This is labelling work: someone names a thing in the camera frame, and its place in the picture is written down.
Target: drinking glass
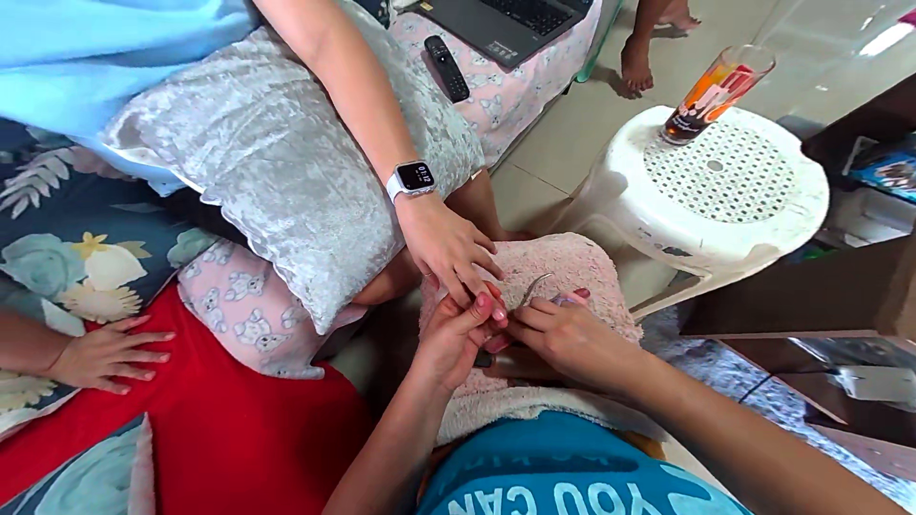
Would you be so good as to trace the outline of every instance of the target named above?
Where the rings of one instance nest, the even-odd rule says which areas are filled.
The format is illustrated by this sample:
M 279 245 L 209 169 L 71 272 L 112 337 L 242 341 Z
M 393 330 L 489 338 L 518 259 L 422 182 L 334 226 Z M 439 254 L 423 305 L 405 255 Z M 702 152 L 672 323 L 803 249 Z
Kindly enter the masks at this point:
M 776 66 L 776 56 L 759 45 L 722 50 L 661 129 L 661 138 L 686 145 L 700 135 Z

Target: hand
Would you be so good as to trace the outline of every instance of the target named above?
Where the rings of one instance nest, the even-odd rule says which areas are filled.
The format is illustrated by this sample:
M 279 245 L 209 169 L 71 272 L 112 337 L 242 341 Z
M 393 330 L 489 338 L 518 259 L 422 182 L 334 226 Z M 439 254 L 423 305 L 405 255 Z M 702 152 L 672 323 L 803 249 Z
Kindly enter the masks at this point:
M 466 309 L 474 297 L 488 294 L 484 280 L 474 270 L 474 263 L 493 277 L 503 279 L 503 271 L 490 257 L 496 253 L 496 245 L 474 224 L 449 209 L 439 195 L 430 193 L 414 198 L 399 195 L 395 209 L 404 239 L 420 272 L 436 279 L 436 287 L 441 281 L 460 306 Z M 494 315 L 500 321 L 507 316 L 501 309 Z
M 166 342 L 174 333 L 127 334 L 127 331 L 149 320 L 149 316 L 128 318 L 73 338 L 57 361 L 43 374 L 47 378 L 80 388 L 95 388 L 125 395 L 130 387 L 113 382 L 111 377 L 149 381 L 156 372 L 129 366 L 127 363 L 164 363 L 169 354 L 135 350 L 150 342 Z
M 651 354 L 614 332 L 564 292 L 562 305 L 536 297 L 515 310 L 507 331 L 564 376 L 593 388 L 626 394 L 638 385 Z
M 477 350 L 497 331 L 487 321 L 498 304 L 493 299 L 499 290 L 489 281 L 485 286 L 487 293 L 477 295 L 467 311 L 452 295 L 446 295 L 420 334 L 410 371 L 445 388 L 450 395 L 471 373 Z

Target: white watch strap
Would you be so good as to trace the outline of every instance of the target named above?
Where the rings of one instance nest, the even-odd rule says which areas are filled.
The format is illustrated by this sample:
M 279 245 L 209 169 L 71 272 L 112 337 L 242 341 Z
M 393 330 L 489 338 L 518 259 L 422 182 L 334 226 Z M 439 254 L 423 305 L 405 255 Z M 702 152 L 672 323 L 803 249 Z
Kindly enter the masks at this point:
M 396 170 L 391 174 L 391 177 L 388 178 L 385 189 L 388 191 L 388 198 L 391 199 L 391 203 L 395 203 L 395 197 L 398 196 L 398 193 L 406 191 L 401 187 L 400 181 L 398 181 L 398 172 Z

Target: gray rug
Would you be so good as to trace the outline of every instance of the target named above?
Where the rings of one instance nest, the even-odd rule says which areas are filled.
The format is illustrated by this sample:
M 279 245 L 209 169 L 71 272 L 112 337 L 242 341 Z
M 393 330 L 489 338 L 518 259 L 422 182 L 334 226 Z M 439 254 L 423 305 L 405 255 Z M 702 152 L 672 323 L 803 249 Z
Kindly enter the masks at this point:
M 677 311 L 669 308 L 643 322 L 642 346 L 672 366 L 738 400 L 767 374 L 713 340 L 678 336 Z M 775 379 L 751 394 L 745 405 L 829 455 L 910 513 L 916 513 L 916 483 L 878 472 L 822 434 L 805 425 L 804 400 Z

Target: laptop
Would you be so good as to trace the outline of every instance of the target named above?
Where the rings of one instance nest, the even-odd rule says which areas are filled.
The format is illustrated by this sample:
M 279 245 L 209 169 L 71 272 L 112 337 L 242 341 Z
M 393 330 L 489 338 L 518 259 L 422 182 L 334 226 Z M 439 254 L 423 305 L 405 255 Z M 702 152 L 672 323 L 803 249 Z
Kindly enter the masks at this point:
M 588 14 L 592 0 L 423 0 L 416 11 L 512 70 Z

